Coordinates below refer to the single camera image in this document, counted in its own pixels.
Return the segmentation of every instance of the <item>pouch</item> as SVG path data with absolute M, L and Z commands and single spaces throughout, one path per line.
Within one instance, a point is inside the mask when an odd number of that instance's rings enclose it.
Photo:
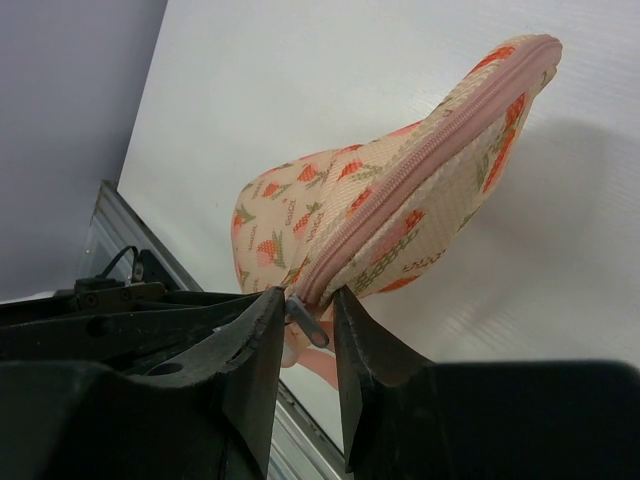
M 327 345 L 337 289 L 389 292 L 442 257 L 502 177 L 561 56 L 549 35 L 512 38 L 425 119 L 285 163 L 243 189 L 232 225 L 237 276 L 244 293 L 286 287 L 283 366 Z

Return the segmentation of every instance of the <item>screw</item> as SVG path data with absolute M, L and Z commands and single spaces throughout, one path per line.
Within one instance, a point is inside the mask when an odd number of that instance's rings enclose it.
M 98 297 L 94 293 L 90 293 L 84 297 L 84 303 L 87 307 L 95 307 L 98 305 Z

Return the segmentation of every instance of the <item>metal frame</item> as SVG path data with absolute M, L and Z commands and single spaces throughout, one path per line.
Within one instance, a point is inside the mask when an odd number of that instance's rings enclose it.
M 110 258 L 127 245 L 150 250 L 181 289 L 202 291 L 171 252 L 117 193 L 115 185 L 104 182 L 91 219 L 78 278 L 98 273 Z M 124 257 L 112 276 L 129 280 L 131 270 L 130 258 Z M 342 472 L 344 458 L 341 452 L 280 381 L 269 478 L 333 480 L 351 477 Z

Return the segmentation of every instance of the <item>pink zipper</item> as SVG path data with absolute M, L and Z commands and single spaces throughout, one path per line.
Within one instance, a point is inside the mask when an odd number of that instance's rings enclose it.
M 303 276 L 295 295 L 306 306 L 319 303 L 322 293 L 362 245 L 447 160 L 504 114 L 523 92 L 557 66 L 562 44 L 538 35 L 506 58 L 438 129 L 403 159 L 324 245 Z

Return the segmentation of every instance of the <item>black wire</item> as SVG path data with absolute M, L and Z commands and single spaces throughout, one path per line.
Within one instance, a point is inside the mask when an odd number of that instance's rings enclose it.
M 133 280 L 135 271 L 136 271 L 136 264 L 138 263 L 138 255 L 139 255 L 137 247 L 134 247 L 133 245 L 129 245 L 127 247 L 124 247 L 122 250 L 120 250 L 118 254 L 115 257 L 113 257 L 113 260 L 109 262 L 109 265 L 105 267 L 102 273 L 99 275 L 96 275 L 96 278 L 107 278 L 107 275 L 111 273 L 111 270 L 115 268 L 115 266 L 118 264 L 120 259 L 124 257 L 129 250 L 133 252 L 133 262 L 131 263 L 131 280 Z

